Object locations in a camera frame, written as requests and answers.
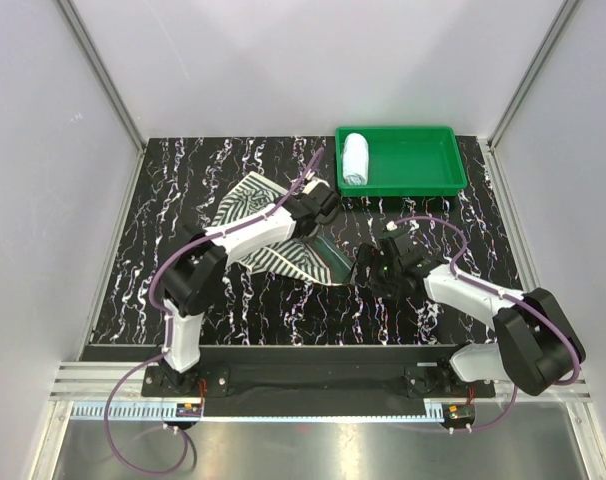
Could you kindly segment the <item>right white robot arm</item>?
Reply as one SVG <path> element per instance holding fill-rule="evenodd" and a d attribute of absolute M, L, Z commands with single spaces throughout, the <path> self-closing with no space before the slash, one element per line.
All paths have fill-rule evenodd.
<path fill-rule="evenodd" d="M 494 342 L 459 348 L 437 371 L 438 387 L 449 396 L 459 396 L 482 380 L 510 381 L 537 396 L 550 386 L 575 381 L 586 358 L 550 291 L 522 292 L 479 280 L 423 252 L 400 231 L 386 234 L 375 245 L 359 247 L 352 281 L 382 299 L 421 295 L 494 332 Z"/>

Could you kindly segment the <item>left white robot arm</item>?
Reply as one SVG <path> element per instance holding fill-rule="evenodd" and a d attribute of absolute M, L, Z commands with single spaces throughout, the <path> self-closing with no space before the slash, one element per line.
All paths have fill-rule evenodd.
<path fill-rule="evenodd" d="M 157 269 L 149 291 L 165 318 L 159 366 L 173 393 L 186 396 L 198 386 L 203 318 L 231 265 L 326 286 L 343 283 L 350 261 L 317 236 L 340 209 L 340 195 L 324 180 L 311 177 L 284 190 L 249 174 L 224 196 L 211 225 L 185 227 L 185 245 Z"/>

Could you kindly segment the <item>light blue towel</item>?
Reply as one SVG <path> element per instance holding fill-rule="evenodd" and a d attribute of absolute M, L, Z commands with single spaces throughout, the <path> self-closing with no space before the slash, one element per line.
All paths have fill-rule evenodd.
<path fill-rule="evenodd" d="M 345 138 L 342 150 L 342 178 L 348 185 L 366 185 L 369 177 L 369 145 L 359 133 Z"/>

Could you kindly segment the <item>green white striped towel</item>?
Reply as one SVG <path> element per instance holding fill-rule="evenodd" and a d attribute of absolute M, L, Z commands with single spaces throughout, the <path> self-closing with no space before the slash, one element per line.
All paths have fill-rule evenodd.
<path fill-rule="evenodd" d="M 285 225 L 285 211 L 262 218 L 285 193 L 252 172 L 223 197 L 206 232 L 222 232 L 257 218 L 257 223 L 216 240 L 226 248 L 229 264 L 238 263 L 252 274 L 270 272 L 325 286 L 345 284 L 353 262 L 330 240 L 317 233 L 286 240 L 284 235 L 294 229 Z"/>

